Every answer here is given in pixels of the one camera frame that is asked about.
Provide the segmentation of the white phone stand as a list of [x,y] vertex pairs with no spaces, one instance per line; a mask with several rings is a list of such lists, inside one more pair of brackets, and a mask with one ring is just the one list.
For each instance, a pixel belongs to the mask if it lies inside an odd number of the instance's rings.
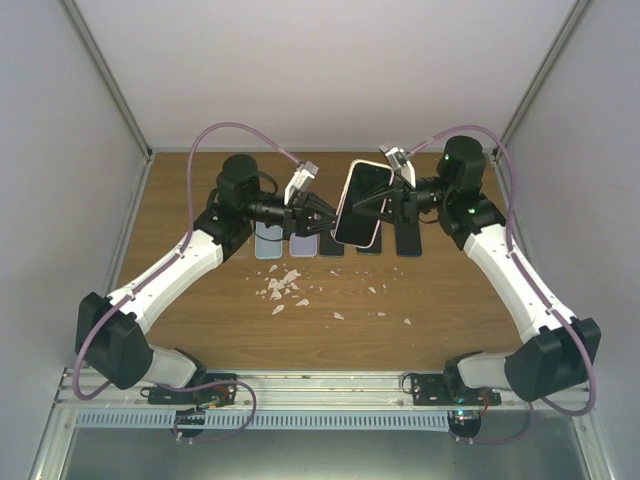
[[389,165],[361,159],[351,163],[336,211],[336,242],[359,248],[373,244],[386,202],[384,191],[393,176]]

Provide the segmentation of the lavender phone case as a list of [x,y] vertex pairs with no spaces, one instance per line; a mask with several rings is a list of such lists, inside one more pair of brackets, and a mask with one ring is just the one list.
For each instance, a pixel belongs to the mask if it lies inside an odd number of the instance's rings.
[[289,254],[293,258],[313,258],[318,254],[318,236],[300,237],[292,234],[289,240]]

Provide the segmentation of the dark green smartphone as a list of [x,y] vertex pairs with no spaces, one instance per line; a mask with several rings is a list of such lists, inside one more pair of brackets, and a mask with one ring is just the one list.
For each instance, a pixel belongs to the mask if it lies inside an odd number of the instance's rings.
[[327,258],[341,258],[344,256],[345,246],[338,243],[331,231],[319,235],[319,255]]

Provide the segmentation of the phone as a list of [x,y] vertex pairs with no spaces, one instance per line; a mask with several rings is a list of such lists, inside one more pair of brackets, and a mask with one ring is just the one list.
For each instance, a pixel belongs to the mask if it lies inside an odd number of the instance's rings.
[[361,255],[380,255],[382,251],[382,235],[380,232],[375,236],[373,243],[366,248],[357,247],[356,252]]

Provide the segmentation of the blue magsafe phone case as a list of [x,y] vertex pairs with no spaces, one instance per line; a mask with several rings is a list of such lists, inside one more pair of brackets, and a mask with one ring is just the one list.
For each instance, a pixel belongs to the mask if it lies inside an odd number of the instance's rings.
[[396,254],[399,257],[420,257],[423,253],[420,225],[401,222],[394,225]]

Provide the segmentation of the light blue phone case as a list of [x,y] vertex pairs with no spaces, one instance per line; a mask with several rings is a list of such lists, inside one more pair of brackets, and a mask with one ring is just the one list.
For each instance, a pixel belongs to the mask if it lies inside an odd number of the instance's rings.
[[256,222],[254,235],[254,253],[258,260],[275,260],[281,258],[283,252],[281,227]]

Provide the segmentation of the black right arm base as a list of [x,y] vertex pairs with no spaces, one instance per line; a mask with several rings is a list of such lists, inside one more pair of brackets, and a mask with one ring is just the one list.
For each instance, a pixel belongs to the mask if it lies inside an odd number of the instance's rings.
[[408,373],[402,388],[415,406],[484,407],[500,406],[501,395],[491,389],[471,389],[457,380],[448,382],[443,373]]

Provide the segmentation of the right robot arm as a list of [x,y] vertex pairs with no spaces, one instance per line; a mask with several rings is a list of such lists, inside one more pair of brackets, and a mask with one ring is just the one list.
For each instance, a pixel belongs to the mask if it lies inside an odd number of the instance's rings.
[[385,163],[354,161],[340,201],[334,237],[357,247],[372,244],[381,223],[415,224],[436,211],[437,222],[476,264],[507,308],[521,339],[511,353],[467,353],[447,361],[443,393],[464,405],[478,390],[510,390],[526,402],[587,384],[586,408],[596,398],[593,363],[601,330],[579,319],[544,284],[516,245],[506,217],[482,191],[486,157],[479,141],[453,136],[436,174],[419,178],[404,149],[383,152]]

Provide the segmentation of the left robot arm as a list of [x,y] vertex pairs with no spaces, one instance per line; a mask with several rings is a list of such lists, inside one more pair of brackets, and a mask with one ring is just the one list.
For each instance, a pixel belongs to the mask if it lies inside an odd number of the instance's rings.
[[192,284],[229,260],[258,224],[280,228],[284,239],[330,230],[334,209],[309,190],[317,173],[316,165],[302,163],[284,189],[266,192],[261,183],[268,176],[252,156],[227,158],[204,211],[190,215],[175,247],[124,286],[81,301],[75,366],[89,365],[121,390],[145,381],[171,390],[185,404],[201,400],[204,366],[179,349],[149,344],[147,334]]

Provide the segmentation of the white debris pile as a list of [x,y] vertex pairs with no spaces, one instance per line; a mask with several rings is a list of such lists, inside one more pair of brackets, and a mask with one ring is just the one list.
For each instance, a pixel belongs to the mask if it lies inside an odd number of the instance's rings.
[[261,301],[269,316],[277,316],[287,310],[309,307],[314,286],[307,269],[293,268],[287,264],[272,264],[254,296]]

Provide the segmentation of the aluminium front rail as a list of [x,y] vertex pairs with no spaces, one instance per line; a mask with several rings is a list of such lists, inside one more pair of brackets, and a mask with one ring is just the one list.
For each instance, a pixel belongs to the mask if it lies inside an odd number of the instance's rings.
[[[400,386],[400,371],[283,371],[283,370],[238,370],[240,382],[248,384],[256,393],[257,406],[261,410],[412,410],[444,409],[444,404],[432,403],[415,407],[409,390],[409,378]],[[105,379],[94,369],[80,371],[79,385],[84,393],[90,393]],[[143,388],[152,387],[149,382],[140,382],[127,390],[109,386],[92,400],[81,400],[72,389],[72,371],[63,373],[54,405],[76,408],[119,408],[149,405],[141,396]],[[513,392],[498,390],[501,404],[498,409],[526,408],[525,402]],[[551,401],[567,409],[577,410],[588,399],[586,384],[551,395]],[[251,395],[243,387],[237,389],[232,408],[248,410]]]

